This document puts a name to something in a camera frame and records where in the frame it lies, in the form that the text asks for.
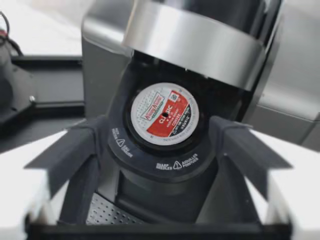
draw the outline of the barcode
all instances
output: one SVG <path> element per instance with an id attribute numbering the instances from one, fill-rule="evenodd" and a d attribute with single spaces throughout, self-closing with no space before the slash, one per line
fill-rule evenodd
<path id="1" fill-rule="evenodd" d="M 169 99 L 173 102 L 176 102 L 177 99 L 179 98 L 179 95 L 175 94 L 175 93 L 171 93 Z"/>

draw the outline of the red label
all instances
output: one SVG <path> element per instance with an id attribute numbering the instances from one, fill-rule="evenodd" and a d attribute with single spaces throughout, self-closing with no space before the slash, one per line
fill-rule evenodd
<path id="1" fill-rule="evenodd" d="M 188 100 L 184 96 L 172 91 L 162 114 L 147 129 L 147 132 L 157 137 L 169 137 L 188 105 Z"/>

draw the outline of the black cable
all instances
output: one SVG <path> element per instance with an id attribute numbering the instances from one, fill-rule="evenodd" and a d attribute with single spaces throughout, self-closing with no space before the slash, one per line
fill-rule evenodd
<path id="1" fill-rule="evenodd" d="M 18 45 L 18 43 L 16 43 L 16 41 L 12 40 L 11 38 L 8 38 L 8 42 L 11 44 L 11 46 L 13 47 L 13 49 L 16 51 L 16 53 L 19 56 L 23 56 L 23 52 L 20 49 L 20 46 Z"/>
<path id="2" fill-rule="evenodd" d="M 9 38 L 9 34 L 10 34 L 10 23 L 9 23 L 9 20 L 7 18 L 7 16 L 2 12 L 0 11 L 0 16 L 3 18 L 3 20 L 5 21 L 5 26 L 6 26 L 6 36 L 7 38 Z"/>
<path id="3" fill-rule="evenodd" d="M 4 19 L 5 21 L 5 25 L 6 25 L 6 36 L 1 36 L 0 35 L 0 47 L 2 47 L 6 42 L 10 43 L 10 45 L 12 46 L 12 48 L 17 52 L 17 54 L 19 56 L 23 56 L 23 52 L 21 51 L 21 48 L 20 46 L 14 41 L 12 40 L 11 38 L 9 38 L 9 34 L 10 34 L 10 23 L 9 23 L 9 20 L 7 18 L 7 16 L 2 12 L 0 11 L 0 16 Z"/>

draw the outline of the warning triangle symbol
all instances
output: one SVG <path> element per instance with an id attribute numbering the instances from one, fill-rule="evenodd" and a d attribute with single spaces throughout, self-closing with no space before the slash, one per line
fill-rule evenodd
<path id="1" fill-rule="evenodd" d="M 182 169 L 182 166 L 181 166 L 180 162 L 175 161 L 175 163 L 173 165 L 173 169 L 174 170 Z"/>
<path id="2" fill-rule="evenodd" d="M 116 141 L 116 143 L 118 144 L 118 146 L 121 148 L 124 144 L 125 144 L 125 140 L 124 139 L 118 139 Z"/>

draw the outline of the metal grate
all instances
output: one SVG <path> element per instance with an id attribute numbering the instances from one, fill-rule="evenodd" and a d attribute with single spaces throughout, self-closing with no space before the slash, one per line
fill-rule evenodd
<path id="1" fill-rule="evenodd" d="M 86 224 L 144 224 L 144 222 L 94 193 Z"/>

